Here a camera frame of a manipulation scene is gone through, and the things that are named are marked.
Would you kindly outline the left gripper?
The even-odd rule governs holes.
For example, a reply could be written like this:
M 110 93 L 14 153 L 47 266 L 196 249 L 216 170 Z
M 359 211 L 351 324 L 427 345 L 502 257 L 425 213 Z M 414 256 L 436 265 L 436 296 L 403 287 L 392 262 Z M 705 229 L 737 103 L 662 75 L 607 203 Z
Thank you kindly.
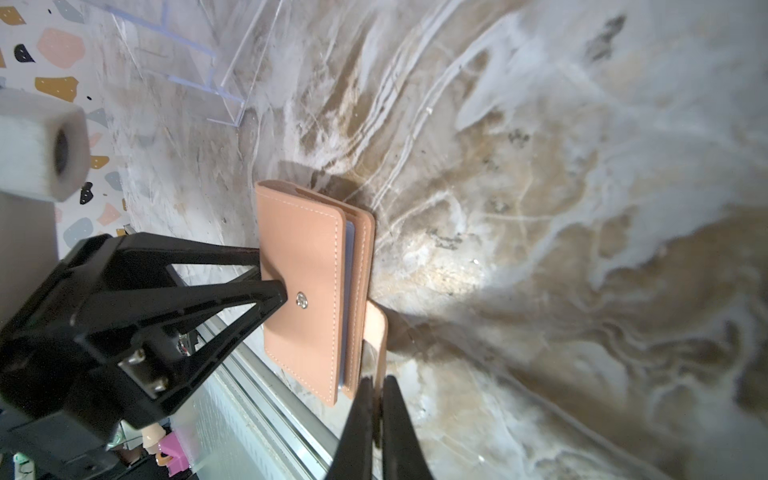
M 173 265 L 245 266 L 182 286 Z M 257 248 L 151 233 L 79 242 L 1 332 L 1 446 L 52 474 L 102 474 L 118 425 L 175 413 L 287 300 Z

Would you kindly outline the pink leather card holder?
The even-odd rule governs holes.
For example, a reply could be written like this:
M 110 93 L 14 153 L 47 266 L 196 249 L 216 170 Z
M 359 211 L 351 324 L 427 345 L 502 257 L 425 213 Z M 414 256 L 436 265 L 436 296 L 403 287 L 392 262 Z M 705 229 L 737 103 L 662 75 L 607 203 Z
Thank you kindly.
M 287 181 L 255 186 L 260 266 L 286 303 L 264 324 L 269 358 L 328 406 L 354 397 L 363 346 L 375 351 L 374 387 L 386 372 L 386 315 L 369 300 L 376 222 L 355 206 Z

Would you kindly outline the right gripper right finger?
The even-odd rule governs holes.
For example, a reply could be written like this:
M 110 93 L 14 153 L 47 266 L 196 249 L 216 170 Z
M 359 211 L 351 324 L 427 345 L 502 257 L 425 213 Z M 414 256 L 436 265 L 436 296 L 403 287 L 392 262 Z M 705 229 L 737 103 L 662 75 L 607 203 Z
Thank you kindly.
M 396 378 L 383 382 L 381 403 L 382 473 L 388 480 L 432 480 Z

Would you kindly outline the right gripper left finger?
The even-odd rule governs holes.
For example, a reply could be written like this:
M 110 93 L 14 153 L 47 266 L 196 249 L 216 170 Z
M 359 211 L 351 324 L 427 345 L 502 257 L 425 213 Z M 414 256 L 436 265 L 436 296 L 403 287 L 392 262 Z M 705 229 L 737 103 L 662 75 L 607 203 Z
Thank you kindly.
M 369 480 L 373 468 L 374 387 L 360 381 L 326 480 Z

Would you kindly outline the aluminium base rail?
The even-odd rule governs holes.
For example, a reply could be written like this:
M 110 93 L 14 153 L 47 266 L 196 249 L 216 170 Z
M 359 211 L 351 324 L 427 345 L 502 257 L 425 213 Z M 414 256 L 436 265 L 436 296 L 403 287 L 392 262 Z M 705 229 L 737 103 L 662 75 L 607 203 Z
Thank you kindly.
M 351 406 L 325 406 L 241 345 L 172 424 L 201 479 L 322 479 Z

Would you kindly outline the clear acrylic card stand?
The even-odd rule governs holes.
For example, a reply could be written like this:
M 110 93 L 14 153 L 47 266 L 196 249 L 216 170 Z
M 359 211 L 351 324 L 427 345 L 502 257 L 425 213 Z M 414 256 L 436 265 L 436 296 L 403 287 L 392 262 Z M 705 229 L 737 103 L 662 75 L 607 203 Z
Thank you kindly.
M 240 125 L 282 1 L 91 1 L 140 71 L 186 92 L 191 111 Z

